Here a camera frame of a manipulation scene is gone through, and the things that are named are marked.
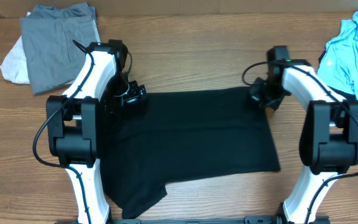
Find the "black t-shirt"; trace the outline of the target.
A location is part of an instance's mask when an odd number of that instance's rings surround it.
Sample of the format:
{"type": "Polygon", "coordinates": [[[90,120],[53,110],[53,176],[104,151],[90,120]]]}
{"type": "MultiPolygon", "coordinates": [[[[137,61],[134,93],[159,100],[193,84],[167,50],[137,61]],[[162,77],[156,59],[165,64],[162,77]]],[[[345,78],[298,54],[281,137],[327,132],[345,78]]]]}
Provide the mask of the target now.
{"type": "Polygon", "coordinates": [[[265,111],[245,86],[151,93],[147,111],[113,122],[101,158],[104,193],[133,219],[172,182],[280,170],[265,111]]]}

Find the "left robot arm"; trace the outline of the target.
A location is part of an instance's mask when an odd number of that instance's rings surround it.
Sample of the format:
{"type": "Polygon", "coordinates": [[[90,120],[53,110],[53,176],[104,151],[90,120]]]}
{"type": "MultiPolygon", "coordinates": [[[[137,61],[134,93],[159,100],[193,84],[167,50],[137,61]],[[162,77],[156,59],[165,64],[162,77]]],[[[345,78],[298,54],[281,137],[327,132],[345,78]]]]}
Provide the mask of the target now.
{"type": "Polygon", "coordinates": [[[70,177],[78,207],[77,223],[110,223],[110,206],[101,181],[104,134],[117,119],[146,111],[145,86],[129,81],[126,61],[132,58],[121,40],[75,45],[85,55],[78,76],[60,96],[46,102],[51,155],[70,177]]]}

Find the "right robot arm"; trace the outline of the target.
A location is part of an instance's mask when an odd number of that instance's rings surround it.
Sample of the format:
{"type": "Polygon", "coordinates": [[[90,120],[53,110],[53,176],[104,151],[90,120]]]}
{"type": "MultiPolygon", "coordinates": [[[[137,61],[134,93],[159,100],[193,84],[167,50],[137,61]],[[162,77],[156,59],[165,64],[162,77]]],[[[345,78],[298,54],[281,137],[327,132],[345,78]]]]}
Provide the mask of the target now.
{"type": "Polygon", "coordinates": [[[329,223],[316,212],[333,183],[358,164],[358,101],[328,87],[306,60],[291,59],[286,46],[269,49],[264,63],[267,77],[251,84],[251,98],[260,108],[277,110],[284,97],[293,95],[306,111],[299,141],[303,168],[272,221],[329,223]]]}

